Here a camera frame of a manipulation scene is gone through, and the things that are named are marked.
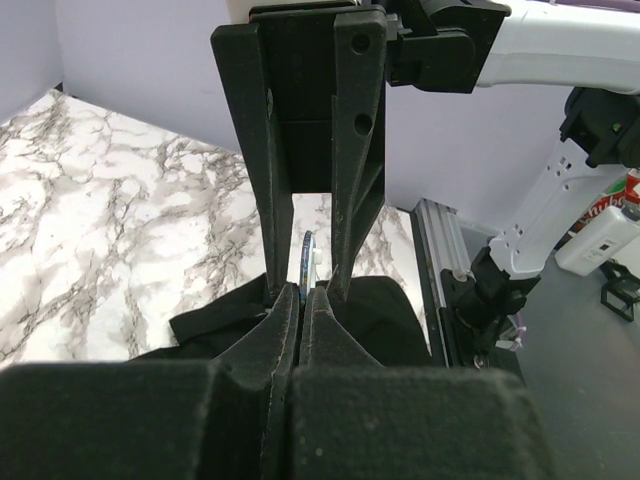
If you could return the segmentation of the aluminium frame rail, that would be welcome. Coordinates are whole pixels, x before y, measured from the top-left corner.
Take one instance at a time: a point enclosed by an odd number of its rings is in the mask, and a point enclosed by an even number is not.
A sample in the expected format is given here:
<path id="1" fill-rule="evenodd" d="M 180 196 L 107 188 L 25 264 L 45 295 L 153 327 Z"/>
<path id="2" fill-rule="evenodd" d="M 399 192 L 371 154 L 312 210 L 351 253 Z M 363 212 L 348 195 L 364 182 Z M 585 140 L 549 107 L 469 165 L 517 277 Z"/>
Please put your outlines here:
<path id="1" fill-rule="evenodd" d="M 412 212 L 417 221 L 416 247 L 425 254 L 426 273 L 435 310 L 446 306 L 441 271 L 450 270 L 464 282 L 471 277 L 471 260 L 456 212 L 445 205 L 421 199 Z"/>

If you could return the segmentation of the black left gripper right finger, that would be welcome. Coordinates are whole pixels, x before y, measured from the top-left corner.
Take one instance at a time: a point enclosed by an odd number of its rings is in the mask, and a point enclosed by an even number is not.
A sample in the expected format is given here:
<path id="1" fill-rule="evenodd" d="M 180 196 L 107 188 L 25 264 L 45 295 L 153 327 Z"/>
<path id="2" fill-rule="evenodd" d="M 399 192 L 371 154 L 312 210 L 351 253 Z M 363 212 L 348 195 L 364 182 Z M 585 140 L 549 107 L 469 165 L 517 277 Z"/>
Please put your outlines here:
<path id="1" fill-rule="evenodd" d="M 291 383 L 295 479 L 554 479 L 521 380 L 499 369 L 387 368 L 309 296 Z"/>

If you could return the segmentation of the black plastic bracket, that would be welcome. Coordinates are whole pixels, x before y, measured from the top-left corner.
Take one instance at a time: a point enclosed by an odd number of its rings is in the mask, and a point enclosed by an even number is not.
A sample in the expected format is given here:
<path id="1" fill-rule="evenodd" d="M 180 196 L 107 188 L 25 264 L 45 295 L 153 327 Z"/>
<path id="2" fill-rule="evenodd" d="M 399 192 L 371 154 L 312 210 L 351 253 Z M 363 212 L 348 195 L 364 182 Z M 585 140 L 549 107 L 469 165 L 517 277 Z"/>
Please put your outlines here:
<path id="1" fill-rule="evenodd" d="M 606 282 L 601 287 L 600 303 L 628 323 L 635 321 L 635 308 L 639 304 L 639 278 L 615 261 L 599 267 Z"/>

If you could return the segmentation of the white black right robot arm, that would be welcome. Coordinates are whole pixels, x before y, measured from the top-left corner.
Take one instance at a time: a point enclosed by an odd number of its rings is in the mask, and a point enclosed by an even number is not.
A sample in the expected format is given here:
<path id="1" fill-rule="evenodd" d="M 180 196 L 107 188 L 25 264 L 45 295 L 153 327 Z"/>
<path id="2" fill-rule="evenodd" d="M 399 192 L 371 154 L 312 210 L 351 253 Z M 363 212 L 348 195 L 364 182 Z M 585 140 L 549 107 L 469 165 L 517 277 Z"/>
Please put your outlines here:
<path id="1" fill-rule="evenodd" d="M 292 195 L 332 198 L 328 292 L 348 295 L 382 203 L 494 235 L 445 305 L 476 351 L 563 234 L 639 163 L 639 11 L 542 1 L 232 1 L 211 46 L 285 283 Z"/>

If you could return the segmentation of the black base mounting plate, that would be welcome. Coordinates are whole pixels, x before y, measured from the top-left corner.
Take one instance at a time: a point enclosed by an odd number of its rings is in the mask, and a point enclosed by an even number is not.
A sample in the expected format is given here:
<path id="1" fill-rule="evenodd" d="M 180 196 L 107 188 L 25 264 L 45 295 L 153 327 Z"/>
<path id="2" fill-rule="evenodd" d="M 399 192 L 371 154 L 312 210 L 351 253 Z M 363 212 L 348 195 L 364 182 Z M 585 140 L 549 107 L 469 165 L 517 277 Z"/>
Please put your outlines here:
<path id="1" fill-rule="evenodd" d="M 437 313 L 445 365 L 500 369 L 523 379 L 517 355 L 497 346 L 510 324 L 508 316 L 480 299 L 476 282 L 470 277 L 461 281 L 452 270 L 443 269 L 439 283 L 444 300 Z"/>

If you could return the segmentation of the red candy bag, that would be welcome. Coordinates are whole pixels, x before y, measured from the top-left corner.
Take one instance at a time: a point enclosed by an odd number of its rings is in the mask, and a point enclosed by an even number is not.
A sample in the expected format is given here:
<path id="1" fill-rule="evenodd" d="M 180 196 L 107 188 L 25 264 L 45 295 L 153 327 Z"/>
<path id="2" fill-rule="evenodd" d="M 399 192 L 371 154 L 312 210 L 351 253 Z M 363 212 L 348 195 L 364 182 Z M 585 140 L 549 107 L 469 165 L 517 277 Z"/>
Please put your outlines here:
<path id="1" fill-rule="evenodd" d="M 630 170 L 625 178 L 619 180 L 609 189 L 601 193 L 570 228 L 570 232 L 578 233 L 583 227 L 610 206 L 615 206 L 620 209 L 623 207 L 629 207 L 632 211 L 639 210 L 638 169 Z"/>

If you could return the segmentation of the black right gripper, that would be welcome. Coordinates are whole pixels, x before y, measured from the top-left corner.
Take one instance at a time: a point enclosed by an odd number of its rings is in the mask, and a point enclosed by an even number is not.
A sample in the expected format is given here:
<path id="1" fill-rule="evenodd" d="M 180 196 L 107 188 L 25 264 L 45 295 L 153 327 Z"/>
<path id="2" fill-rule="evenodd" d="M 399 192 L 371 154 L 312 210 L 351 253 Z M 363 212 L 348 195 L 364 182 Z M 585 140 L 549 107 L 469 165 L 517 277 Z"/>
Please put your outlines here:
<path id="1" fill-rule="evenodd" d="M 386 13 L 256 6 L 211 45 L 260 217 L 268 292 L 287 280 L 295 193 L 332 193 L 329 292 L 348 296 L 383 203 Z"/>

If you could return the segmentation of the black button shirt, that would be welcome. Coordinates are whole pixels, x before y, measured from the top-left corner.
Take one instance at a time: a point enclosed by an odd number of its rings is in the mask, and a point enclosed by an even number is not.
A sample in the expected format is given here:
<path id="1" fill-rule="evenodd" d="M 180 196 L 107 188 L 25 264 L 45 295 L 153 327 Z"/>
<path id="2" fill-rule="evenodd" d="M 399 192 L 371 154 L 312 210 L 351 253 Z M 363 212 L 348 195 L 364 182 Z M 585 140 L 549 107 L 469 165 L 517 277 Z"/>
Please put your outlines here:
<path id="1" fill-rule="evenodd" d="M 341 326 L 386 367 L 430 366 L 423 330 L 402 287 L 386 276 L 351 281 L 344 302 L 331 302 Z M 170 321 L 177 345 L 162 358 L 213 359 L 263 320 L 271 308 L 264 275 Z"/>

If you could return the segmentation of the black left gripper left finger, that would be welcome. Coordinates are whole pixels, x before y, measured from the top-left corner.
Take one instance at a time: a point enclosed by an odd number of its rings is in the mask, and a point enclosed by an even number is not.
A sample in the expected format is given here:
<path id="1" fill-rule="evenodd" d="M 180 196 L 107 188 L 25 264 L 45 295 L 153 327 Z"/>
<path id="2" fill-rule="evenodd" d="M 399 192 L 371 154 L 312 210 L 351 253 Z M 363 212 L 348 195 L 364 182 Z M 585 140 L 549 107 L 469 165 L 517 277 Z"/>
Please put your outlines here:
<path id="1" fill-rule="evenodd" d="M 5 479 L 283 479 L 299 293 L 212 360 L 22 364 L 1 375 Z"/>

